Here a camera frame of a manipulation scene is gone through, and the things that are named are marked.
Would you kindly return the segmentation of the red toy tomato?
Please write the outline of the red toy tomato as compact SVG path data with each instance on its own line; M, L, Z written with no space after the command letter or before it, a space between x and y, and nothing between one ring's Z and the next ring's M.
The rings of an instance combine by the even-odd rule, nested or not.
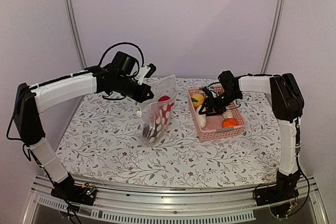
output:
M159 98L158 102L164 102L164 101L168 101L169 99L170 99L170 97L169 97L169 96L167 96L167 95L164 95L164 96L162 96L162 97L160 97L160 98Z

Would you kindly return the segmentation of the clear zip top bag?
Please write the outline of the clear zip top bag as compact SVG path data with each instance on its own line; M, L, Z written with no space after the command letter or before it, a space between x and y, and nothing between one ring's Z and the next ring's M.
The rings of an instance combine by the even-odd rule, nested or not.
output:
M150 86L154 97L140 103L138 111L144 123L141 139L147 146L156 144L170 124L177 96L176 76L155 80Z

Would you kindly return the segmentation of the red toy strawberry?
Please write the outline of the red toy strawberry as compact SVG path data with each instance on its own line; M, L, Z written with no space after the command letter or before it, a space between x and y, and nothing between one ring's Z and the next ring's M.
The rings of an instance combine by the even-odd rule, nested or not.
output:
M155 129L157 131L162 130L166 125L168 125L173 107L173 102L159 105L159 112L155 116Z

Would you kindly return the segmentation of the dark red toy fruit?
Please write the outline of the dark red toy fruit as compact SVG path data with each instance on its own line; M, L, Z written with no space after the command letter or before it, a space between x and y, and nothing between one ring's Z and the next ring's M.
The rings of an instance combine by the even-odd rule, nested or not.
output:
M142 131L142 138L147 143L153 143L157 139L158 131L149 125L145 125Z

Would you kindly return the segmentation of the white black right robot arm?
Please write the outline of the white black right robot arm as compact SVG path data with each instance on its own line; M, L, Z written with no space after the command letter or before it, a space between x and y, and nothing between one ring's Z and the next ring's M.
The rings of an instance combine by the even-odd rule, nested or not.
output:
M203 87L206 99L196 115L221 115L227 106L237 99L242 99L243 92L258 92L271 97L272 111L280 128L281 154L277 171L277 185L271 190L276 201L284 200L291 194L292 186L299 180L300 120L303 114L304 100L291 73L247 74L233 76L232 72L223 71L218 76L223 93L214 96L209 88Z

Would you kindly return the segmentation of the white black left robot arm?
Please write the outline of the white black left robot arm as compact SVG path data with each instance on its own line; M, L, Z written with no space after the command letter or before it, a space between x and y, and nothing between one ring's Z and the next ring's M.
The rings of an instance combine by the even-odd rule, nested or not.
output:
M18 130L18 140L32 152L67 200L77 197L78 188L69 181L70 174L47 141L40 114L74 98L101 92L106 100L116 92L142 103L154 97L151 87L143 80L155 71L154 64L141 66L136 58L118 51L104 67L96 65L45 83L18 86L11 118Z

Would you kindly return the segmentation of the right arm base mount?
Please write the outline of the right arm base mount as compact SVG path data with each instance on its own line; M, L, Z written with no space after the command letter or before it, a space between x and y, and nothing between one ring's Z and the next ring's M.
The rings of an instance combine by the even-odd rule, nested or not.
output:
M264 206L269 204L295 199L299 196L296 187L289 189L279 189L276 185L259 184L254 190L252 197L257 206Z

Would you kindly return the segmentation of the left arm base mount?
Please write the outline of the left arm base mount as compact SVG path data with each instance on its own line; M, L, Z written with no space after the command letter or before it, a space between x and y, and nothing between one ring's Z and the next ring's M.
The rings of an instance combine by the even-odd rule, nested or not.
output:
M76 185L73 179L55 183L51 190L51 196L55 198L88 206L93 206L96 194L96 186L89 185L89 183Z

